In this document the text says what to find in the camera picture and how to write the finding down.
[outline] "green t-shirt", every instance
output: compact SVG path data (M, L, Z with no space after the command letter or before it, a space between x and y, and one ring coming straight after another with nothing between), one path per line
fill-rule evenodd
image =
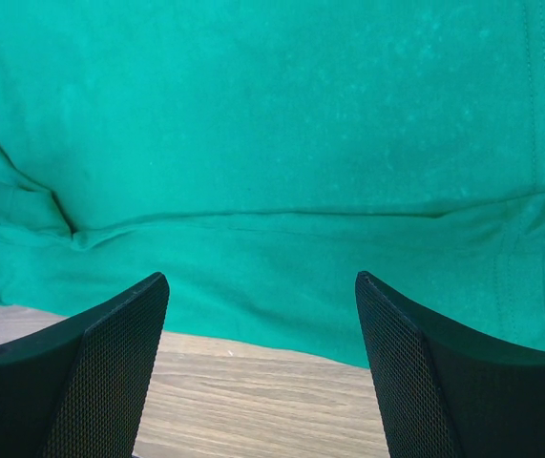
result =
M0 304L366 365L367 270L545 349L545 5L0 2Z

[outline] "wood grain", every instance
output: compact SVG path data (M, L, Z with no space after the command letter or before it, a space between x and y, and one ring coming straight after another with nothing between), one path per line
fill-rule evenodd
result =
M25 307L0 307L0 343L59 320ZM147 458L388 457L368 371L291 351L168 332L160 342L135 453Z

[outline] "black mesh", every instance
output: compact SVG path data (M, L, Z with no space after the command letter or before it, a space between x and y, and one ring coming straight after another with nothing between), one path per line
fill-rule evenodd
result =
M87 329L40 456L131 456L167 302L160 281Z
M360 277L356 288L390 455L462 456L424 336L366 276Z

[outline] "green shirt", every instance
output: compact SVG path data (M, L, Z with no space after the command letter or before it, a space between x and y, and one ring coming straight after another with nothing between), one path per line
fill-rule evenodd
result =
M541 2L1 3L0 304L161 271L168 330L367 365L367 270L545 349Z

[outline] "wooden surface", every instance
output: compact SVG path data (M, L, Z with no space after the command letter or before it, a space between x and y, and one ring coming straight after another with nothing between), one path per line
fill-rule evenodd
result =
M0 307L0 343L61 319ZM368 371L291 351L168 332L162 335L135 453L146 458L388 457Z

